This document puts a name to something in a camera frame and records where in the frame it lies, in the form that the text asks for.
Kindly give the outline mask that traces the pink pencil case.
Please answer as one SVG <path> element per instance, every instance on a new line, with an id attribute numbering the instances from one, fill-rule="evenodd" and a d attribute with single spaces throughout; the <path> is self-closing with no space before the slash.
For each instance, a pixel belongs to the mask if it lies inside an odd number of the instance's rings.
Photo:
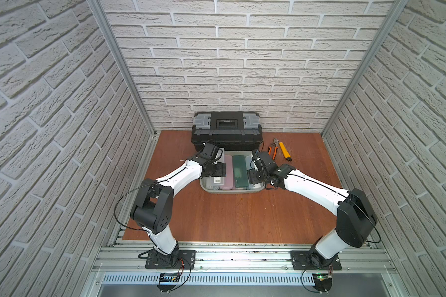
<path id="1" fill-rule="evenodd" d="M 223 185 L 219 187 L 222 191 L 230 191 L 234 188 L 234 169 L 233 159 L 231 155 L 225 155 L 226 176 L 224 177 Z"/>

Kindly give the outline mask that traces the dark green case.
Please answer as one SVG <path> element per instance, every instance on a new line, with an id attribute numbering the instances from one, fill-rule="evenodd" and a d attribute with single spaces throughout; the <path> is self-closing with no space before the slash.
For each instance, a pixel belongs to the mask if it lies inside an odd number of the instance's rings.
<path id="1" fill-rule="evenodd" d="M 237 189 L 249 186 L 247 165 L 244 155 L 235 155 L 233 160 L 234 184 Z"/>

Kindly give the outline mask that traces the clear rectangular case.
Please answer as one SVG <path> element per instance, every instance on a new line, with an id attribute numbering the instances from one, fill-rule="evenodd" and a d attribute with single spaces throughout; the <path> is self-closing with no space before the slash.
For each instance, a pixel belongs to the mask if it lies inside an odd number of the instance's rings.
<path id="1" fill-rule="evenodd" d="M 221 151 L 217 154 L 217 162 L 218 163 L 224 163 L 225 157 L 224 157 L 224 149 L 221 149 Z M 220 187 L 224 184 L 224 177 L 212 177 L 210 179 L 210 185 L 212 187 Z"/>

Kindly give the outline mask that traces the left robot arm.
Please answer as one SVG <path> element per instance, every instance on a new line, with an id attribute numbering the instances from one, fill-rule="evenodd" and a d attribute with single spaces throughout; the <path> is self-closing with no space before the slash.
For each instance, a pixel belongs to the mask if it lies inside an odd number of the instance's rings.
<path id="1" fill-rule="evenodd" d="M 216 174 L 222 156 L 220 150 L 209 158 L 198 153 L 169 174 L 141 183 L 130 218 L 147 233 L 159 254 L 171 257 L 178 253 L 178 242 L 169 227 L 173 199 L 194 180 Z"/>

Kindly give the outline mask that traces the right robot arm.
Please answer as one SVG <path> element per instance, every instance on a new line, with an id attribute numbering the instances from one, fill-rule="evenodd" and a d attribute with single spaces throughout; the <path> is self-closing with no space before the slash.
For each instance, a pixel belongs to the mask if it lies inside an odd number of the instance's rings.
<path id="1" fill-rule="evenodd" d="M 282 165 L 272 172 L 266 168 L 249 170 L 250 183 L 270 184 L 310 199 L 336 217 L 336 227 L 314 243 L 307 255 L 309 265 L 324 269 L 339 252 L 348 247 L 360 248 L 378 222 L 365 193 L 337 188 L 314 179 L 300 170 Z"/>

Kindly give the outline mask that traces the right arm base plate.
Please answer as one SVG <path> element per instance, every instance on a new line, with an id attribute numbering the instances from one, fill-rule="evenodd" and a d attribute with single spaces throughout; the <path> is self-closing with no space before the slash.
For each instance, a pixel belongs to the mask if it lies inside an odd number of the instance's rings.
<path id="1" fill-rule="evenodd" d="M 341 271 L 342 266 L 338 254 L 329 259 L 317 254 L 315 251 L 290 251 L 292 267 L 295 271 L 329 270 Z"/>

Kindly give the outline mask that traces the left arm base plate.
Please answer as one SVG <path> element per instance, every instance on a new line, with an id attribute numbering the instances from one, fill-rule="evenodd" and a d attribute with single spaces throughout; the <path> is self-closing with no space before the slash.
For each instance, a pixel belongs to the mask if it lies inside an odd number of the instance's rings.
<path id="1" fill-rule="evenodd" d="M 169 256 L 152 249 L 147 254 L 145 268 L 149 270 L 168 270 L 184 268 L 186 271 L 192 270 L 195 266 L 195 250 L 178 250 Z"/>

